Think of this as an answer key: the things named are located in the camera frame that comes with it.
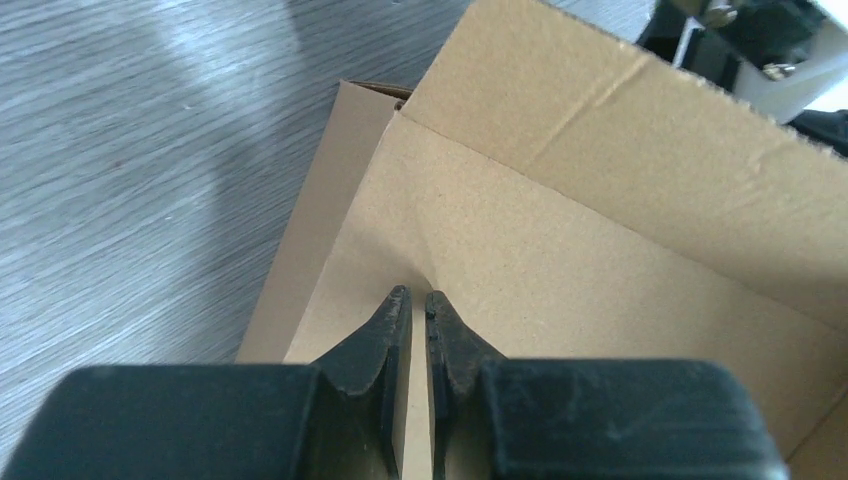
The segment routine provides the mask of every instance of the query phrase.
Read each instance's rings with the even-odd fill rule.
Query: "white plastic component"
[[[825,22],[815,39],[811,58],[799,63],[791,77],[773,82],[743,62],[733,95],[750,102],[754,108],[773,116],[778,122],[787,123],[846,77],[848,33],[841,26]]]
[[[807,105],[807,108],[822,112],[848,110],[848,81],[843,80],[842,83]]]
[[[819,10],[826,14],[843,30],[848,32],[848,1],[846,0],[812,0]]]

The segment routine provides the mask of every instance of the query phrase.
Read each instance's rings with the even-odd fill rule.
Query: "cardboard edge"
[[[792,478],[838,478],[848,466],[848,386],[833,408],[789,455]]]
[[[340,82],[237,363],[284,360],[371,156],[394,116],[398,99],[386,91],[395,90]],[[334,188],[328,191],[326,185]]]
[[[368,90],[373,90],[377,93],[382,93],[383,95],[388,95],[390,97],[395,97],[396,99],[405,102],[409,100],[409,97],[412,96],[412,89],[402,87],[400,85],[392,85],[390,83],[380,83],[380,82],[350,82],[354,85],[358,85],[363,88],[367,88]]]
[[[701,77],[697,74],[694,74],[694,73],[689,72],[687,70],[681,70],[681,69],[678,69],[678,68],[674,68],[671,65],[668,65],[668,63],[665,60],[658,57],[654,52],[652,52],[650,50],[646,50],[639,45],[636,45],[632,42],[624,40],[624,39],[610,33],[609,31],[602,29],[601,27],[599,27],[597,25],[594,25],[592,23],[585,21],[584,19],[578,17],[577,15],[574,15],[574,14],[572,14],[572,13],[566,11],[566,10],[563,10],[563,9],[561,9],[561,8],[555,6],[555,5],[552,5],[552,4],[548,3],[548,0],[510,0],[510,1],[515,1],[515,2],[521,1],[521,2],[524,2],[526,4],[535,4],[539,7],[549,9],[555,15],[558,15],[558,16],[567,18],[571,21],[577,22],[581,26],[588,28],[589,30],[594,31],[595,33],[597,33],[599,35],[602,35],[607,40],[612,40],[612,41],[616,42],[618,44],[619,48],[621,48],[622,50],[628,49],[632,52],[641,52],[641,53],[647,55],[648,56],[647,58],[655,59],[659,62],[660,65],[662,65],[664,67],[668,67],[669,69],[671,69],[673,72],[675,72],[679,76],[679,78],[678,78],[679,80],[692,83],[694,85],[697,85],[700,88],[703,88],[704,90],[707,90],[707,91],[710,91],[714,94],[717,94],[721,101],[724,101],[724,102],[727,102],[727,103],[730,103],[730,104],[733,104],[733,105],[736,105],[736,106],[742,108],[742,110],[746,111],[748,114],[755,117],[754,119],[756,121],[765,121],[765,122],[770,123],[773,127],[775,127],[778,130],[783,131],[786,134],[788,134],[788,136],[791,137],[788,140],[796,141],[798,143],[801,143],[802,145],[806,145],[806,146],[812,148],[813,150],[817,151],[819,154],[821,154],[825,157],[828,157],[829,160],[835,160],[837,162],[843,162],[843,161],[846,160],[846,158],[839,155],[832,147],[829,147],[827,145],[824,145],[824,144],[815,142],[813,140],[810,140],[805,135],[798,133],[798,131],[796,131],[794,128],[789,127],[787,125],[780,124],[777,121],[776,118],[760,112],[759,110],[754,108],[754,106],[750,102],[732,96],[726,90],[724,90],[721,87],[711,83],[709,80],[707,80],[707,79],[705,79],[705,78],[703,78],[703,77]],[[482,9],[482,8],[484,8],[486,3],[494,3],[494,0],[475,0],[474,2],[471,3],[471,5],[469,5],[467,12],[475,11],[477,9]],[[674,0],[674,3],[678,6],[678,8],[681,8],[681,9],[684,9],[684,10],[687,10],[687,11],[692,10],[694,12],[695,10],[694,10],[693,5],[696,5],[698,2],[693,1],[693,0]],[[457,27],[454,29],[454,32],[460,26],[462,26],[462,22],[466,20],[466,16],[467,15],[463,15],[462,18],[460,18],[460,21],[457,24]],[[455,138],[450,133],[443,132],[442,129],[438,128],[437,126],[430,125],[429,122],[422,121],[420,118],[418,118],[419,112],[416,109],[416,94],[418,94],[418,96],[421,96],[421,94],[419,92],[426,89],[426,88],[429,88],[429,84],[427,84],[426,81],[427,81],[428,77],[433,76],[433,74],[431,74],[431,70],[435,70],[436,68],[439,68],[439,63],[442,60],[441,57],[443,56],[442,51],[445,50],[446,47],[451,46],[451,39],[452,39],[453,36],[454,36],[454,33],[452,32],[451,35],[448,37],[448,39],[445,41],[445,44],[444,44],[442,50],[439,52],[439,54],[433,60],[433,63],[431,65],[431,67],[427,70],[427,73],[424,75],[424,78],[422,78],[421,82],[419,83],[418,88],[415,88],[414,90],[409,90],[409,89],[406,89],[405,87],[395,87],[393,85],[386,85],[386,84],[372,83],[372,82],[357,82],[357,84],[365,86],[366,88],[371,88],[371,86],[379,87],[380,85],[386,85],[388,87],[398,88],[401,91],[408,91],[409,96],[407,98],[402,99],[405,102],[410,103],[412,105],[411,109],[407,109],[407,110],[402,112],[403,115],[406,118],[418,123],[419,125],[427,127],[427,128],[439,133],[440,135],[442,135],[446,138],[454,140],[457,143],[459,143],[460,145],[463,145],[467,148],[470,148],[471,150],[474,150],[474,151],[477,151],[478,153],[486,155],[486,156],[488,156],[489,158],[491,158],[492,160],[494,160],[498,163],[506,165],[509,168],[515,169],[514,167],[507,165],[506,163],[502,162],[498,158],[497,155],[490,155],[486,152],[481,152],[481,151],[473,148],[471,145],[468,145],[467,142],[463,142],[461,139]],[[624,74],[627,77],[627,79],[630,79],[632,77],[635,77],[639,73],[639,71],[641,71],[643,69],[654,68],[649,64],[649,62],[647,62],[647,58],[642,58],[642,59],[637,58],[637,59],[635,59],[633,64],[629,65],[625,70],[623,70],[622,72],[619,72],[619,73]],[[612,75],[609,78],[610,78],[610,82],[612,82],[614,84],[597,86],[600,90],[602,90],[604,92],[603,97],[612,96],[619,88],[626,86],[626,83],[627,83],[626,81],[624,81],[624,82],[617,81],[616,75]]]

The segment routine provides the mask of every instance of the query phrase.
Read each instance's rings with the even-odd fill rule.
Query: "black plastic part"
[[[677,47],[680,45],[683,30],[686,28],[687,19],[687,15],[671,0],[660,0],[651,20],[636,41],[636,45],[672,63]]]
[[[427,300],[437,479],[788,478],[745,390],[689,360],[508,360]]]
[[[97,367],[50,394],[3,478],[397,479],[410,295],[311,365]]]
[[[687,47],[680,68],[700,75],[732,94],[741,61],[727,43],[714,32],[695,30]]]
[[[848,157],[848,110],[807,110],[795,117],[789,125],[811,140],[832,147],[843,157]]]
[[[636,43],[671,63],[687,18],[671,0],[661,0]],[[824,18],[807,0],[748,0],[728,25],[694,31],[681,67],[732,91],[740,59],[761,71],[770,63],[807,60]]]
[[[807,0],[748,0],[739,7],[736,20],[715,31],[762,70],[769,63],[807,60],[824,18]]]

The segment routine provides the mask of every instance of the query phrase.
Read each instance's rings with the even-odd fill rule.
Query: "corrugated cardboard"
[[[239,361],[311,361],[437,288],[508,356],[718,361],[799,478],[845,478],[846,165],[530,0],[473,5],[396,103],[342,85]]]

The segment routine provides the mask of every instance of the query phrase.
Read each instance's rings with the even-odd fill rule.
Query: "cardboard box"
[[[530,0],[470,7],[398,97],[341,85],[239,361],[440,289],[508,356],[717,361],[796,478],[846,478],[848,165]],[[404,473],[430,478],[417,321]]]

